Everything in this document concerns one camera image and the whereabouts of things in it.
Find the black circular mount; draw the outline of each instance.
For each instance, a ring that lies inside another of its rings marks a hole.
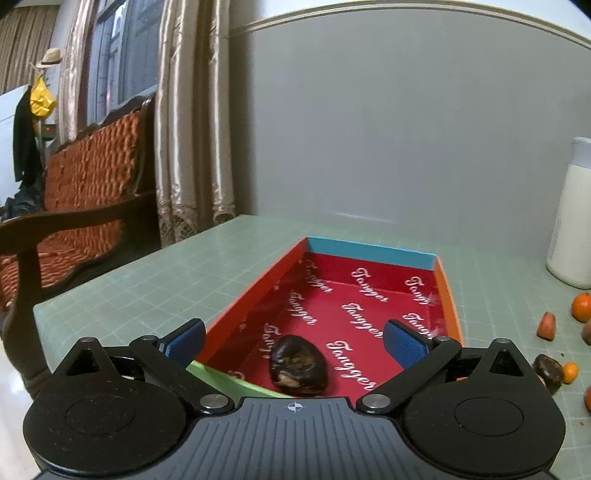
[[[43,391],[23,434],[42,465],[66,475],[115,476],[164,456],[185,422],[182,403],[163,388],[95,373]]]
[[[564,420],[549,395],[522,377],[487,375],[417,394],[404,429],[436,465],[472,477],[518,476],[547,467],[564,438]]]

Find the metal screw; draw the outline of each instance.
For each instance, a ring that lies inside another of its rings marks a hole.
[[[209,395],[204,395],[201,397],[199,403],[208,410],[213,410],[214,408],[225,407],[229,403],[229,400],[225,395],[220,395],[219,393],[210,393]]]
[[[380,393],[372,393],[370,395],[364,396],[361,399],[361,403],[365,405],[367,408],[377,410],[379,408],[384,408],[390,405],[390,399],[386,395],[382,395]]]

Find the white floor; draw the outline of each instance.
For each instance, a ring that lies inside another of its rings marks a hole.
[[[0,343],[0,480],[32,480],[39,469],[22,437],[31,397]]]

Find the gray wall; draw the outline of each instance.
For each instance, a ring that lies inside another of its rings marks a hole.
[[[353,3],[355,0],[340,0],[340,2],[335,0],[230,0],[230,28],[239,28],[250,22],[306,8],[348,2]],[[403,2],[404,0],[392,0],[392,3]],[[430,0],[418,0],[418,2],[427,4]],[[487,5],[541,18],[591,38],[591,20],[570,0],[465,0],[465,3]]]
[[[51,36],[51,42],[49,46],[60,48],[62,54],[64,53],[68,36],[70,35],[70,27],[72,26],[72,19],[74,17],[76,4],[77,0],[62,0],[60,9],[57,12],[56,24],[53,27],[53,35]],[[57,94],[60,84],[60,65],[46,69],[44,79],[48,90],[55,98],[57,98],[59,102],[60,99],[57,97]],[[49,116],[47,123],[56,122],[56,111],[57,107]]]
[[[545,255],[570,140],[591,136],[588,49],[428,10],[309,18],[230,47],[240,212]]]

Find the orange fruit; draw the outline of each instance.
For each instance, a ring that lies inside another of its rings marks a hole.
[[[591,411],[591,387],[587,389],[587,394],[585,395],[585,406],[587,410]]]
[[[563,381],[566,384],[571,384],[579,376],[579,366],[574,362],[567,363],[562,367],[564,378]]]
[[[591,293],[579,293],[573,300],[570,313],[582,323],[589,321],[591,319]]]

